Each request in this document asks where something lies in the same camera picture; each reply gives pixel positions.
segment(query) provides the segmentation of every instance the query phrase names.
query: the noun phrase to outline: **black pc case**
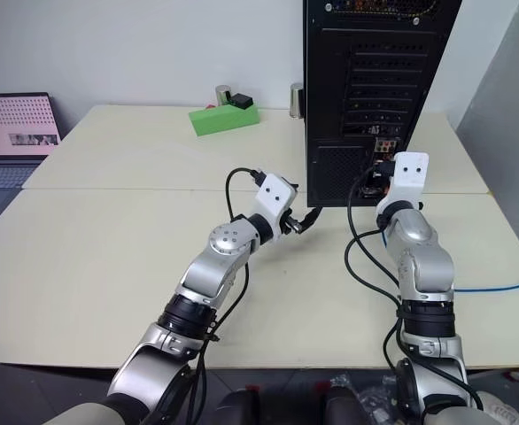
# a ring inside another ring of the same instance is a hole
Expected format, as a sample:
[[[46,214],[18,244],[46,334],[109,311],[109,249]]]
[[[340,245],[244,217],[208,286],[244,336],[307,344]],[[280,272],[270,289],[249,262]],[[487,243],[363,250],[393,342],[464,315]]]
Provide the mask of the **black pc case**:
[[[461,0],[304,0],[307,203],[344,206],[354,180],[407,148]],[[369,177],[353,205],[376,205]]]

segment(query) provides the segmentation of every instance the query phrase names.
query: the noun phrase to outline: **desk surface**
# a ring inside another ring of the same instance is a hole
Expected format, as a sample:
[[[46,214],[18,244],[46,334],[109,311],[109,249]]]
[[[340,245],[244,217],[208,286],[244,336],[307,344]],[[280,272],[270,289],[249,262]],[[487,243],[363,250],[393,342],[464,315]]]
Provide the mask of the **desk surface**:
[[[208,189],[236,166],[284,175],[306,190],[305,127],[287,111],[261,123],[197,137],[194,108],[93,108],[27,180],[27,189]],[[480,174],[443,114],[423,114],[409,145],[430,154],[426,193],[486,193]],[[254,190],[246,179],[233,189]]]
[[[252,193],[233,198],[247,212]],[[491,196],[423,201],[457,286],[519,282],[519,241]],[[117,367],[226,216],[220,192],[24,190],[0,217],[0,362]],[[374,209],[354,219],[374,228]],[[393,306],[346,273],[347,239],[345,210],[328,209],[309,232],[254,254],[249,292],[207,366],[384,367]],[[391,266],[379,237],[368,248]],[[356,250],[352,264],[392,290]],[[519,290],[457,295],[455,308],[469,367],[519,365]]]

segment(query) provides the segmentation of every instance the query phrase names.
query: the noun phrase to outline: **green box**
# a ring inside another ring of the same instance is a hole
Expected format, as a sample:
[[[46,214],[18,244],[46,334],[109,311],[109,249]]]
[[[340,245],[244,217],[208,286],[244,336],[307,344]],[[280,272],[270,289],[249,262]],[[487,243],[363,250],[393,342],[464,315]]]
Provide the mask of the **green box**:
[[[197,135],[210,135],[211,133],[251,126],[260,122],[260,114],[255,104],[247,109],[225,104],[211,109],[190,112],[189,118]]]

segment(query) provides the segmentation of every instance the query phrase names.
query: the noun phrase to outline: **floor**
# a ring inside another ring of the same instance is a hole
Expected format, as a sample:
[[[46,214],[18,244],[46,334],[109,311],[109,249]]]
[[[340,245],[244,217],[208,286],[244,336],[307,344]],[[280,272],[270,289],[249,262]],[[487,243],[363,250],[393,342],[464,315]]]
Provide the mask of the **floor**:
[[[51,367],[22,367],[0,364],[0,424],[35,425],[66,409],[104,398],[114,370]],[[329,384],[350,386],[371,412],[390,416],[383,425],[394,422],[391,405],[395,381],[389,370],[367,369],[213,369],[208,375],[205,415],[230,392],[246,385],[257,387],[265,400],[265,423],[309,425],[317,422],[316,399]],[[511,383],[502,373],[483,372],[470,377],[478,390],[487,390],[519,410],[519,383]],[[177,424],[185,423],[185,407]]]

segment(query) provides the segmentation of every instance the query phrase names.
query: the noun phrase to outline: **metal cylinder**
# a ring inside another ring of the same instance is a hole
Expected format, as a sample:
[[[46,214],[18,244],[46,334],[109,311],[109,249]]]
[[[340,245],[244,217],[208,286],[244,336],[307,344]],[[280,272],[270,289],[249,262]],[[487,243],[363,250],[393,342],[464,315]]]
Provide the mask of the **metal cylinder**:
[[[295,82],[291,84],[290,88],[290,104],[289,115],[292,118],[303,118],[305,116],[305,99],[302,82]]]
[[[218,102],[218,106],[228,104],[230,97],[230,86],[216,86],[216,101]]]

